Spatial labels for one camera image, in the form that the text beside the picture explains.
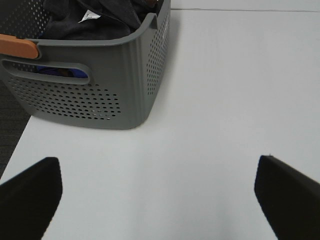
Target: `blue fabric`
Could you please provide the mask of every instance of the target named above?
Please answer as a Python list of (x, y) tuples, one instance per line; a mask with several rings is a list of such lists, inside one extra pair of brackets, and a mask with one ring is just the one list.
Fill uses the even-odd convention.
[(82, 78), (86, 79), (88, 75), (79, 69), (64, 69), (57, 67), (47, 67), (47, 66), (37, 66), (36, 67), (39, 74), (60, 76), (60, 77), (70, 77), (70, 78)]

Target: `gray plastic basket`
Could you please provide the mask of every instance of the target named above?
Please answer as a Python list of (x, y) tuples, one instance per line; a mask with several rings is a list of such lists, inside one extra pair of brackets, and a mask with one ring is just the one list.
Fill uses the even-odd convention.
[[(49, 20), (43, 0), (4, 2), (0, 34), (30, 39), (39, 51), (36, 59), (0, 54), (0, 78), (29, 114), (104, 129), (130, 129), (148, 118), (165, 67), (171, 0), (131, 35), (92, 41), (35, 39)], [(88, 78), (39, 74), (35, 66), (79, 69)]]

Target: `white tag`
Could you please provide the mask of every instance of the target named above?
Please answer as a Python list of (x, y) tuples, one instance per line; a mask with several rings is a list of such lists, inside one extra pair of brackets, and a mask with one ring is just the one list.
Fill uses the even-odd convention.
[(82, 20), (80, 22), (78, 22), (78, 24), (82, 23), (83, 21), (90, 20), (90, 19), (99, 19), (100, 17), (101, 17), (100, 15), (94, 13), (93, 11), (88, 10), (88, 11), (86, 11)]

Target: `white tabletop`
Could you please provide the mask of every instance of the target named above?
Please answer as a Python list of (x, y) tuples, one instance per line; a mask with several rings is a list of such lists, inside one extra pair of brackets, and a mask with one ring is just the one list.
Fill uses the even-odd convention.
[(131, 130), (32, 117), (1, 183), (47, 156), (63, 195), (44, 240), (275, 240), (260, 155), (320, 181), (320, 14), (172, 11), (162, 86)]
[(320, 11), (319, 0), (171, 0), (177, 9)]

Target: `dark cloth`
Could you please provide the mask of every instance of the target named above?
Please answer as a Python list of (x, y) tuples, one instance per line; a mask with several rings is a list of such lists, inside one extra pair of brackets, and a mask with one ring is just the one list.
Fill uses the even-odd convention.
[[(157, 5), (156, 0), (44, 0), (43, 8), (50, 12), (51, 18), (39, 38), (54, 40), (122, 38), (136, 31), (148, 13), (156, 13)], [(101, 17), (80, 22), (87, 10)]]

